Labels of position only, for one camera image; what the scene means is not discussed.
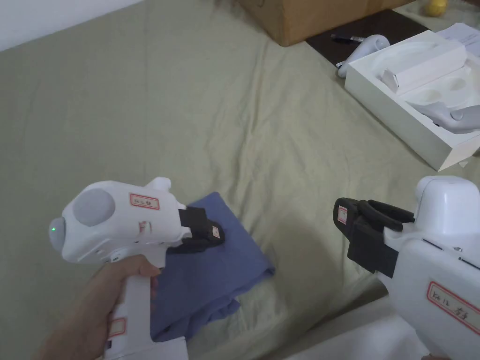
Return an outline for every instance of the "folded blue shirt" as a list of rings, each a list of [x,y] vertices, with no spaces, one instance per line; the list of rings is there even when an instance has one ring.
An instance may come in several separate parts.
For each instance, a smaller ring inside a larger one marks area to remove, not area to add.
[[[214,192],[192,206],[203,207],[221,225],[225,243],[205,252],[167,254],[152,300],[150,334],[154,341],[191,338],[209,322],[238,310],[235,297],[274,274],[275,269],[220,194]]]

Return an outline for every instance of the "white wall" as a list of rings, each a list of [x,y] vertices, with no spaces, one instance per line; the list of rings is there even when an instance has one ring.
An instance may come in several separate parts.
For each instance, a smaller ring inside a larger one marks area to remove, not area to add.
[[[141,0],[0,0],[0,51]]]

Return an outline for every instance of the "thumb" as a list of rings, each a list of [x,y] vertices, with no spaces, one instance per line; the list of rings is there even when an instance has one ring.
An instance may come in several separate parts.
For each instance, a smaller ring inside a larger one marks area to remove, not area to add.
[[[122,280],[133,275],[154,277],[160,274],[160,270],[153,266],[144,255],[130,256],[112,265],[117,267],[118,271],[115,273],[119,274]]]

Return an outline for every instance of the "yellow fruit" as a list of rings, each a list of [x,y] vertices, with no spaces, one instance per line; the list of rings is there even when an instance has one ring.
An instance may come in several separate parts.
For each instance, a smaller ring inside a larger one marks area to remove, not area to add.
[[[428,16],[441,16],[447,10],[448,0],[430,0],[425,5],[425,12]]]

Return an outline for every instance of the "pen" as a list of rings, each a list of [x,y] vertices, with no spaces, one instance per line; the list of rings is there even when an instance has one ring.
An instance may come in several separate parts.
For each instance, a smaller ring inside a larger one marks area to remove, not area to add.
[[[361,43],[363,40],[365,40],[364,37],[359,37],[359,36],[347,37],[347,36],[341,36],[336,34],[331,34],[330,38],[337,43],[344,43],[344,44],[349,44],[352,42]]]

